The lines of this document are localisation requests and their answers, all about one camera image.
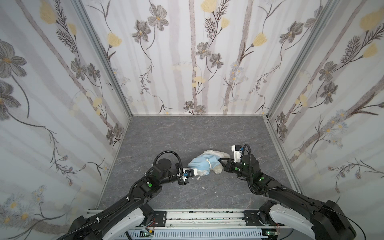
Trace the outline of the white plush teddy bear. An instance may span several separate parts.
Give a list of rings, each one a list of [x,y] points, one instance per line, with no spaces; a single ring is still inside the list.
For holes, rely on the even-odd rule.
[[[194,165],[193,168],[198,170],[199,176],[207,176],[210,172],[221,174],[224,167],[220,163],[219,159],[226,159],[229,157],[230,155],[224,152],[207,150],[198,157],[194,158],[190,164]]]

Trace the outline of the light blue fleece hoodie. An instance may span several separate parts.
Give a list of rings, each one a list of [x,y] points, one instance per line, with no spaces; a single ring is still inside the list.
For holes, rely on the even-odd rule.
[[[188,168],[198,170],[198,176],[206,176],[210,172],[215,174],[221,174],[223,171],[223,166],[219,162],[218,155],[213,153],[203,153],[202,155],[194,158],[188,163]]]

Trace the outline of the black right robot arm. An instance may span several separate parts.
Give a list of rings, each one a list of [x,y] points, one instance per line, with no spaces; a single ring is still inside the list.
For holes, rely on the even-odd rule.
[[[314,240],[353,240],[357,233],[343,211],[333,201],[306,197],[261,172],[254,155],[243,155],[239,162],[221,158],[224,171],[243,178],[251,193],[268,197],[259,208],[259,221],[283,224]]]

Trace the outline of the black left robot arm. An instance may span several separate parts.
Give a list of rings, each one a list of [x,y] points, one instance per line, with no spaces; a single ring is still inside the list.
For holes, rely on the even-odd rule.
[[[128,194],[92,217],[77,218],[68,232],[59,239],[105,240],[108,232],[133,211],[144,208],[144,217],[151,215],[151,210],[145,205],[162,191],[163,184],[178,182],[182,185],[185,182],[183,163],[180,157],[177,159],[178,163],[174,170],[170,160],[154,160],[153,166],[144,173],[144,176],[131,185]]]

